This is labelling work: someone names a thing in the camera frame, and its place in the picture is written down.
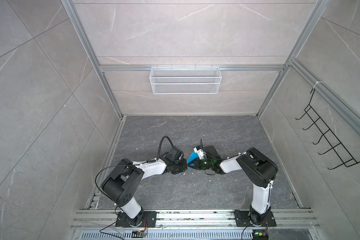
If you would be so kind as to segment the blue square paper sheet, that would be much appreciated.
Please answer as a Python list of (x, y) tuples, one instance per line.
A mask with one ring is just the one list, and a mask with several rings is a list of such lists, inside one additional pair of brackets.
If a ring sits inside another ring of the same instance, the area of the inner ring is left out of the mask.
[(192, 160), (198, 160), (198, 155), (195, 152), (192, 152), (190, 157), (187, 160), (187, 163), (191, 162)]

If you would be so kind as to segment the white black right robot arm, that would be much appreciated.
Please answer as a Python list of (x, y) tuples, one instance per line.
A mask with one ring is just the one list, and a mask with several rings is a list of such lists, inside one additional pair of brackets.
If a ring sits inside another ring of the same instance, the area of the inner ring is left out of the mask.
[(242, 170), (253, 183), (253, 200), (250, 211), (263, 217), (270, 209), (270, 195), (278, 166), (256, 148), (222, 159), (215, 147), (196, 147), (187, 160), (187, 167), (195, 170), (212, 170), (215, 174), (227, 174)]

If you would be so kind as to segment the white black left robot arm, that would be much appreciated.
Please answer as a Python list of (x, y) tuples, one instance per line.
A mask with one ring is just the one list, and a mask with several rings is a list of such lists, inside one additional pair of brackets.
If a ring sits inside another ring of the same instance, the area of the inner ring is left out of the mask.
[(125, 213), (130, 220), (138, 222), (143, 217), (143, 208), (135, 199), (140, 182), (152, 176), (166, 173), (173, 175), (187, 169), (184, 153), (172, 147), (153, 160), (132, 162), (125, 158), (118, 163), (101, 183), (100, 189)]

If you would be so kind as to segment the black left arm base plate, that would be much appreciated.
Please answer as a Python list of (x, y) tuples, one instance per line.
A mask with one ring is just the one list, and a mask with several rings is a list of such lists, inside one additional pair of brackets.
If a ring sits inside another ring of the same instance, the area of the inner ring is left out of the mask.
[(157, 212), (141, 211), (135, 218), (130, 218), (125, 212), (118, 213), (116, 227), (148, 227), (154, 228), (157, 221)]

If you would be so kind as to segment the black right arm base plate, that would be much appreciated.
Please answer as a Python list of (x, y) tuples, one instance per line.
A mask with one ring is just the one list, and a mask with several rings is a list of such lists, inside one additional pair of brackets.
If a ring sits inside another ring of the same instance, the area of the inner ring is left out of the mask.
[(276, 227), (275, 217), (269, 208), (264, 214), (259, 214), (255, 210), (249, 211), (234, 210), (234, 219), (237, 227)]

